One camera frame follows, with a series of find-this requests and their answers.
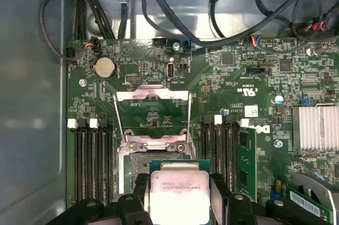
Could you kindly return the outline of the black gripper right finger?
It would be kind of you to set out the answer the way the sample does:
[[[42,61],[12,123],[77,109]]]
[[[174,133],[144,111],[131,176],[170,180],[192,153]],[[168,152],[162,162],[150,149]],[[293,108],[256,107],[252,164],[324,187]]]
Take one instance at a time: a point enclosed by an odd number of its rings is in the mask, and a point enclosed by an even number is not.
[[[261,206],[228,188],[221,174],[210,175],[210,205],[218,224],[329,224],[287,200],[268,200]]]

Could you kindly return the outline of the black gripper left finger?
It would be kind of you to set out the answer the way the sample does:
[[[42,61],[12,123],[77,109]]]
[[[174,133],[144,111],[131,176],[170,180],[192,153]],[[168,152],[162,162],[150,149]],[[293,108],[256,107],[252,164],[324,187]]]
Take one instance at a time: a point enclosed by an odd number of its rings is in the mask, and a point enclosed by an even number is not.
[[[139,174],[132,193],[122,194],[107,206],[97,199],[74,204],[48,224],[152,224],[144,202],[149,174]]]

